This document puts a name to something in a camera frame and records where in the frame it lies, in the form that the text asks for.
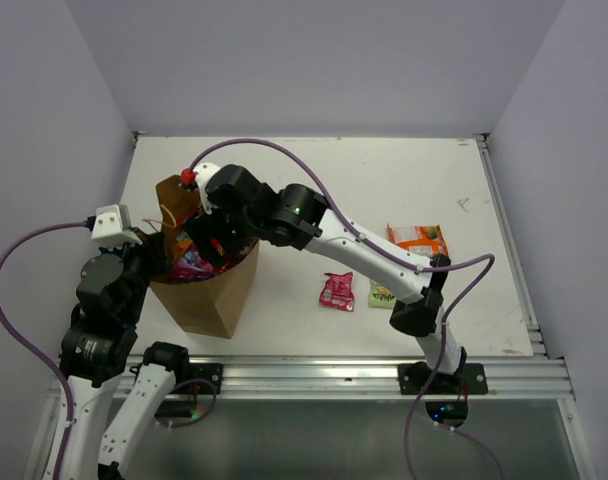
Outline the purple candy packet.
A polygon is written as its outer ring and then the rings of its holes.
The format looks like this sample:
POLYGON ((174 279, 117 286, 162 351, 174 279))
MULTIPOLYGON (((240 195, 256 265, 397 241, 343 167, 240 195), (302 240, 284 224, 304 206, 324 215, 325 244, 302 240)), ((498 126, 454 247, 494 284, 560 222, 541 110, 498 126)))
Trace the purple candy packet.
POLYGON ((224 267, 215 267, 205 260, 195 246, 189 247, 171 268, 170 283, 192 283, 209 280, 224 273, 224 267))

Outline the brown paper bag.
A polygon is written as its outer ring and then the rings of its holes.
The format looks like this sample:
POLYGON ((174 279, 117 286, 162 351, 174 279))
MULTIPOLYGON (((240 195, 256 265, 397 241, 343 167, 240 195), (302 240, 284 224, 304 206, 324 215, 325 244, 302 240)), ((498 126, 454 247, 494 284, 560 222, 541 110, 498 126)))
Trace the brown paper bag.
MULTIPOLYGON (((180 177, 171 176, 155 187, 162 214, 161 231, 171 268, 178 260, 170 251, 176 237, 184 232, 181 222, 201 207, 199 194, 180 186, 180 177)), ((188 333, 230 339, 255 279, 259 243, 237 266, 209 280, 170 283, 169 272, 156 276, 150 287, 180 328, 188 333)))

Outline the orange white snack packet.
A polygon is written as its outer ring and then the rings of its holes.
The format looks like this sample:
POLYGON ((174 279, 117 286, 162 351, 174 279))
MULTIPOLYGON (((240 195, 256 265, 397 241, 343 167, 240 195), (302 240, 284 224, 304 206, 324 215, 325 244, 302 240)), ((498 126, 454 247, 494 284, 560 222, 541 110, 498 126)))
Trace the orange white snack packet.
POLYGON ((386 228, 390 242, 411 253, 431 258, 435 255, 449 255, 448 247, 439 225, 386 228))

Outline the red snack packet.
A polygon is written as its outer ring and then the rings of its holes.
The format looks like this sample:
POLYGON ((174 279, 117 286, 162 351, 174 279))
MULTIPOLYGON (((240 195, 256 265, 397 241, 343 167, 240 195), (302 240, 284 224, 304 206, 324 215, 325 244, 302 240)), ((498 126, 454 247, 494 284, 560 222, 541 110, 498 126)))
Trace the red snack packet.
POLYGON ((219 269, 232 268, 240 263, 251 251, 251 247, 245 241, 219 241, 211 240, 214 248, 209 262, 219 269))

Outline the orange yellow snack bag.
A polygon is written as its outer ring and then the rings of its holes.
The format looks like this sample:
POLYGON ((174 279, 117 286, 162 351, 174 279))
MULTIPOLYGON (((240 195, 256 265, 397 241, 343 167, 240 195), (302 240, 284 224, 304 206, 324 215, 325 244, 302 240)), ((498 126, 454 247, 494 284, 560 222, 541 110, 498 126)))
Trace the orange yellow snack bag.
POLYGON ((172 256, 177 259, 181 258, 185 251, 193 245, 193 241, 186 232, 181 232, 170 246, 172 256))

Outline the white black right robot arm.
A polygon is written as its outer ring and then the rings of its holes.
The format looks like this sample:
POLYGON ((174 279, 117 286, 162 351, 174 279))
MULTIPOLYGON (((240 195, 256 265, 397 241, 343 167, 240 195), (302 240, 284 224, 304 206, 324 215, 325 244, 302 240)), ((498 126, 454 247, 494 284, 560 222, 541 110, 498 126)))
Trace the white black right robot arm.
POLYGON ((361 232, 319 192, 301 184, 274 191, 239 165, 204 163, 184 170, 180 184, 199 195, 197 213, 182 226, 212 265, 223 265, 257 240, 337 261, 394 295, 389 323, 416 339, 435 389, 448 393, 464 382, 466 353, 444 322, 447 256, 417 255, 361 232))

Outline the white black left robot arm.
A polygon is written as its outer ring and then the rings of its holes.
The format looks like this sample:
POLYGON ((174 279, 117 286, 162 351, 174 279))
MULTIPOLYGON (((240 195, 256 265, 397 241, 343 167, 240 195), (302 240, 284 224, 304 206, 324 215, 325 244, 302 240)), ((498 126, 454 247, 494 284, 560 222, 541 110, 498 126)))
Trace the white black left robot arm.
POLYGON ((150 280, 168 268, 160 233, 138 233, 119 247, 103 247, 83 266, 78 303, 61 342, 59 369, 67 386, 44 478, 124 478, 164 397, 191 383, 187 349, 157 341, 146 349, 122 407, 108 416, 137 340, 150 280))

